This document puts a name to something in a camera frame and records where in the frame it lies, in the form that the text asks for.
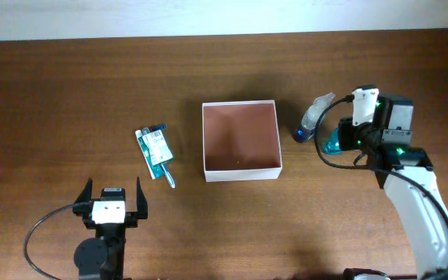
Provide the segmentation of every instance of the spray bottle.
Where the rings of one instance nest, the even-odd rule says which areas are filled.
[[[317,119],[319,119],[319,116],[321,113],[323,113],[324,109],[326,109],[331,101],[334,98],[334,93],[329,93],[325,96],[317,97],[314,100],[314,103],[311,107],[309,107],[309,110],[305,112],[302,118],[302,123],[298,127],[298,129],[295,131],[295,134],[293,135],[293,138],[298,143],[304,143],[305,141],[312,138],[314,135],[314,128],[316,127]]]

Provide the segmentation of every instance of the product label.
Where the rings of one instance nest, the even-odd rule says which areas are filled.
[[[119,187],[107,187],[103,189],[104,191],[122,191]]]
[[[148,146],[152,165],[155,166],[173,158],[172,152],[169,150],[169,146],[161,131],[154,131],[143,135],[143,142]]]

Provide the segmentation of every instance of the open cardboard box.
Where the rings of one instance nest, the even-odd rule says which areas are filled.
[[[282,170],[274,100],[203,103],[207,182],[277,179]]]

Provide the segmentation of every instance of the wood grain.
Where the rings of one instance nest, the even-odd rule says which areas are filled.
[[[75,200],[140,176],[149,219],[127,232],[134,279],[306,278],[344,268],[415,271],[393,205],[371,173],[335,170],[290,131],[317,96],[374,83],[415,102],[413,144],[436,166],[448,207],[448,30],[0,42],[0,279],[39,279],[27,230]],[[274,99],[283,171],[277,180],[205,183],[201,103]],[[331,131],[351,113],[340,106]],[[165,123],[177,182],[151,180],[134,131]],[[354,154],[333,158],[350,162]],[[93,236],[61,214],[30,255],[76,278],[75,247]]]

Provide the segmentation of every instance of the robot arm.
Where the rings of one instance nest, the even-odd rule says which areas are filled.
[[[412,102],[381,96],[375,86],[359,87],[352,95],[354,114],[338,125],[341,150],[360,149],[368,156],[368,169],[376,172],[380,187],[401,218],[414,252],[418,279],[448,279],[448,211],[426,152],[409,146]],[[389,174],[392,172],[420,184],[444,213],[423,190]]]
[[[86,187],[75,203],[92,202],[72,211],[82,216],[87,229],[96,230],[96,237],[82,241],[75,249],[74,262],[79,269],[79,279],[122,280],[124,274],[125,229],[138,227],[139,219],[148,218],[148,204],[136,184],[136,212],[125,211],[125,189],[111,187],[101,191],[100,199],[91,199],[93,181]]]

